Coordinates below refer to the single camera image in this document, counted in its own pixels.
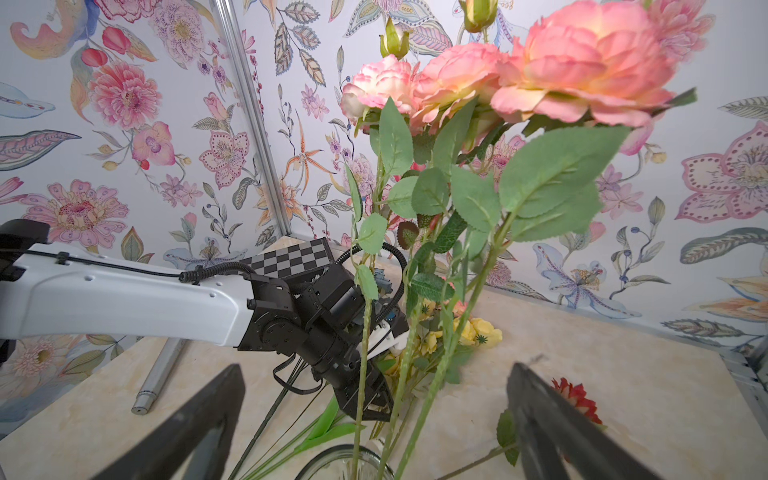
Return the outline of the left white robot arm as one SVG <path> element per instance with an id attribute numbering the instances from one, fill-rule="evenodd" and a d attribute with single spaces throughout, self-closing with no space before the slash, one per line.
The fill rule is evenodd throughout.
<path id="1" fill-rule="evenodd" d="M 390 298 L 374 308 L 361 350 L 365 299 L 325 242 L 178 271 L 77 251 L 48 239 L 45 223 L 1 228 L 1 354 L 49 334 L 180 338 L 240 351 L 297 356 L 330 384 L 340 409 L 388 421 L 394 405 L 375 357 L 408 326 Z"/>

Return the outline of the pink rose stem three blooms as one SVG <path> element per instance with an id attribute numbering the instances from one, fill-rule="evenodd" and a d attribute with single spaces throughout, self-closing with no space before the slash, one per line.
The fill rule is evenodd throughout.
<path id="1" fill-rule="evenodd" d="M 489 188 L 483 190 L 477 207 L 461 194 L 485 181 L 466 164 L 484 156 L 508 128 L 490 103 L 510 64 L 510 56 L 489 41 L 457 44 L 433 59 L 412 83 L 413 159 L 425 168 L 413 177 L 413 186 L 403 181 L 393 186 L 394 193 L 407 193 L 411 202 L 410 210 L 394 212 L 404 220 L 401 228 L 415 225 L 419 229 L 420 244 L 411 250 L 411 264 L 404 274 L 408 317 L 420 323 L 423 303 L 433 303 L 441 315 L 443 346 L 429 347 L 416 329 L 409 334 L 400 364 L 396 410 L 409 390 L 415 358 L 428 353 L 438 362 L 395 472 L 397 478 L 405 473 L 482 291 L 469 284 L 468 264 L 482 252 L 501 210 Z"/>

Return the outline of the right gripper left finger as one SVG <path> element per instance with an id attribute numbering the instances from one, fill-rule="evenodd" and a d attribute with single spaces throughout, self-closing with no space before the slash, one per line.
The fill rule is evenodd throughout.
<path id="1" fill-rule="evenodd" d="M 97 479 L 221 479 L 246 386 L 230 364 Z"/>

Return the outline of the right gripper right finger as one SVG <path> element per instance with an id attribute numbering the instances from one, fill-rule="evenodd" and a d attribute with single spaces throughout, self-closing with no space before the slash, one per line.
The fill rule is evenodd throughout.
<path id="1" fill-rule="evenodd" d="M 565 458 L 584 479 L 658 477 L 521 362 L 511 370 L 507 395 L 527 479 L 567 479 Z"/>

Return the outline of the pink rose stem two blooms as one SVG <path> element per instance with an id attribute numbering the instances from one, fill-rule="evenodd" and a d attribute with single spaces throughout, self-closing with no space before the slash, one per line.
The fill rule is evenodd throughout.
<path id="1" fill-rule="evenodd" d="M 385 206 L 383 192 L 390 177 L 404 174 L 413 159 L 411 135 L 403 118 L 413 109 L 411 90 L 415 70 L 403 60 L 408 48 L 409 34 L 398 31 L 393 20 L 388 19 L 385 33 L 380 36 L 382 60 L 363 66 L 342 95 L 343 112 L 356 120 L 357 130 L 368 132 L 377 155 L 371 211 L 367 212 L 364 203 L 357 201 L 353 222 L 353 244 L 363 252 L 361 260 L 354 264 L 355 281 L 365 300 L 354 444 L 349 465 L 353 479 L 359 477 L 363 417 L 369 406 L 366 399 L 369 339 L 374 302 L 378 300 L 374 270 L 388 227 L 388 219 L 381 213 Z"/>

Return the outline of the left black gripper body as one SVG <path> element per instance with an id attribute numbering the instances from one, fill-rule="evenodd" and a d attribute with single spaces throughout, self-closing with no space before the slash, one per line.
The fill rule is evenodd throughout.
<path id="1" fill-rule="evenodd" d="M 339 337 L 319 341 L 311 361 L 315 380 L 333 388 L 340 410 L 363 421 L 389 422 L 394 399 L 383 373 L 372 360 L 363 362 L 359 352 Z"/>

